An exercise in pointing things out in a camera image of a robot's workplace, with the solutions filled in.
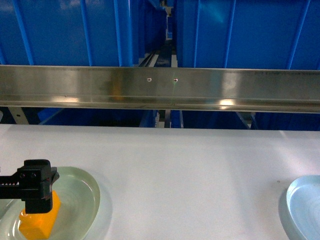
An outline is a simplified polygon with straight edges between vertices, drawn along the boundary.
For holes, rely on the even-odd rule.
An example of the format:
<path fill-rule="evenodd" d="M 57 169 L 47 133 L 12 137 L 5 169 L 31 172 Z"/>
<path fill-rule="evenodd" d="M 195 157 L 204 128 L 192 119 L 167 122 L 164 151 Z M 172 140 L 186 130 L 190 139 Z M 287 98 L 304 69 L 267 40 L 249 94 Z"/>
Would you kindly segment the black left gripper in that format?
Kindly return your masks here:
<path fill-rule="evenodd" d="M 0 198 L 23 200 L 27 214 L 49 213 L 53 208 L 52 187 L 59 177 L 49 160 L 25 160 L 23 169 L 0 177 Z"/>

